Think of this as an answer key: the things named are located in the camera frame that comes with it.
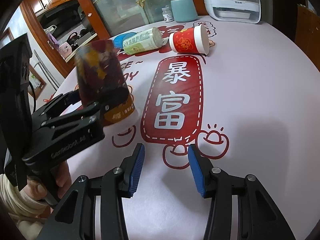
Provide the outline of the cream sleeve forearm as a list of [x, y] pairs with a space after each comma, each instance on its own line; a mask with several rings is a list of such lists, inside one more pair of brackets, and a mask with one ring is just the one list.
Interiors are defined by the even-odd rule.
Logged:
[[49, 205], [33, 200], [1, 174], [1, 202], [25, 239], [36, 239], [50, 214]]

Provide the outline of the person's left hand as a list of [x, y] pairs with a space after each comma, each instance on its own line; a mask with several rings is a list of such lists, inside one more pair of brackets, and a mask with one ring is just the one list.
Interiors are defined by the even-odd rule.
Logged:
[[[59, 165], [55, 174], [55, 182], [58, 186], [57, 196], [61, 199], [71, 187], [72, 180], [67, 161]], [[27, 179], [27, 185], [23, 191], [33, 200], [41, 200], [47, 195], [47, 188], [38, 180]]]

